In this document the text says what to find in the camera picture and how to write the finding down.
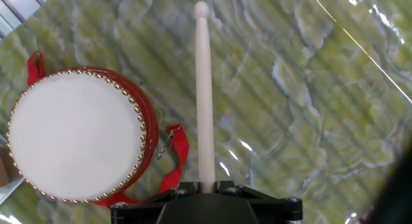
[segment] bolt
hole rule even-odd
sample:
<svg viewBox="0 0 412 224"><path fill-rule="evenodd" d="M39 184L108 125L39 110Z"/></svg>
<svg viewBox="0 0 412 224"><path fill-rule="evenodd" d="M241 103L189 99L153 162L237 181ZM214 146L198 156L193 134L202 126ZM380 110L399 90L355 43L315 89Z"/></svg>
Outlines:
<svg viewBox="0 0 412 224"><path fill-rule="evenodd" d="M124 208L127 207L129 204L127 204L126 202L118 202L114 205L111 206L111 208Z"/></svg>
<svg viewBox="0 0 412 224"><path fill-rule="evenodd" d="M237 193L239 191L239 189L235 188L235 187L229 187L227 189L225 189L225 192L228 193Z"/></svg>
<svg viewBox="0 0 412 224"><path fill-rule="evenodd" d="M300 199L299 198L287 198L286 201L289 202L298 202Z"/></svg>
<svg viewBox="0 0 412 224"><path fill-rule="evenodd" d="M187 190L185 190L185 189L178 189L178 190L176 190L174 193L175 193L175 195L185 195L185 194L187 194Z"/></svg>

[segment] green marble surface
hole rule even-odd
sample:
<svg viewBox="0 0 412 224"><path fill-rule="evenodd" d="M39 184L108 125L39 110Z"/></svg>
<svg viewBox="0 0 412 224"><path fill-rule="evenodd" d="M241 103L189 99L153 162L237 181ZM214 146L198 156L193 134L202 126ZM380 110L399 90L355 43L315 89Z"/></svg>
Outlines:
<svg viewBox="0 0 412 224"><path fill-rule="evenodd" d="M0 132L26 88L26 60L41 50L48 72L93 65L139 84L161 117L160 143L168 125L185 127L183 180L197 180L197 1L48 0L0 42ZM412 0L204 1L217 179L300 197L305 223L364 214L409 133ZM173 153L153 162L128 193L156 194L175 165ZM23 224L109 223L105 208L50 201L28 185L0 214Z"/></svg>

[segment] small drum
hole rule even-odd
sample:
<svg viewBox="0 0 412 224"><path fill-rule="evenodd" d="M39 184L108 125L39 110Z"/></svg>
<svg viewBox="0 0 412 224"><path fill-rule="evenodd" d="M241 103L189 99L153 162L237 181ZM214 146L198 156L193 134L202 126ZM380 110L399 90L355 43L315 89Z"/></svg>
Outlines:
<svg viewBox="0 0 412 224"><path fill-rule="evenodd" d="M9 148L19 173L53 200L89 203L122 192L158 143L144 93L114 71L76 67L38 80L15 103Z"/></svg>

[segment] wooden drumstick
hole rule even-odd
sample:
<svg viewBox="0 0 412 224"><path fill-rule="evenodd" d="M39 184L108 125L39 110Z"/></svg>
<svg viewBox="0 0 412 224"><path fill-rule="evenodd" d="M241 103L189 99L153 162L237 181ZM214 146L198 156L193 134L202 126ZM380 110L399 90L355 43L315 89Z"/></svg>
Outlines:
<svg viewBox="0 0 412 224"><path fill-rule="evenodd" d="M194 6L196 18L196 105L198 112L199 181L201 192L213 192L214 138L211 44L207 17L209 7L200 1Z"/></svg>

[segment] red ribbon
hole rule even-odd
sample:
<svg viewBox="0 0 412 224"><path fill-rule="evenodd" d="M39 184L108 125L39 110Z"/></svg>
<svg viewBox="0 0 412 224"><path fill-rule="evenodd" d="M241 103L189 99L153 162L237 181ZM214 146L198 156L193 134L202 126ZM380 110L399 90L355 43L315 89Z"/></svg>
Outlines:
<svg viewBox="0 0 412 224"><path fill-rule="evenodd" d="M162 185L160 186L159 193L168 191L174 187L177 187L182 177L182 166L186 162L187 155L189 154L189 143L187 141L187 137L183 127L180 124L170 126L167 128L168 131L174 131L174 136L172 138L172 145L176 152L178 153L179 157L179 166L171 173L169 173L163 179ZM110 209L110 206L116 204L118 202L126 202L128 204L137 204L142 201L133 200L126 196L123 192L118 192L102 201L95 201L94 204L102 205Z"/></svg>
<svg viewBox="0 0 412 224"><path fill-rule="evenodd" d="M40 54L40 61L39 65L36 66L33 62L35 55ZM27 60L27 67L28 67L28 79L27 84L31 85L37 82L39 79L42 79L46 76L46 72L44 71L43 67L43 56L40 51L36 51L33 55ZM187 141L187 137L183 127L180 124L170 126L167 128L167 131L174 131L174 136L172 138L172 145L176 152L178 153L179 157L179 166L171 173L169 173L162 182L160 186L159 193L168 191L174 187L177 187L182 177L182 166L186 162L187 155L189 154L189 143ZM102 201L95 201L94 204L103 205L110 209L110 206L116 204L118 202L126 202L128 204L137 204L142 201L133 200L126 196L123 192L118 192Z"/></svg>
<svg viewBox="0 0 412 224"><path fill-rule="evenodd" d="M40 61L39 61L39 67L37 67L33 60L34 57L36 56L36 53L40 54ZM27 60L27 67L28 67L28 79L27 79L27 84L32 85L37 80L42 79L46 76L46 72L43 67L43 55L41 54L40 51L35 51L33 55Z"/></svg>

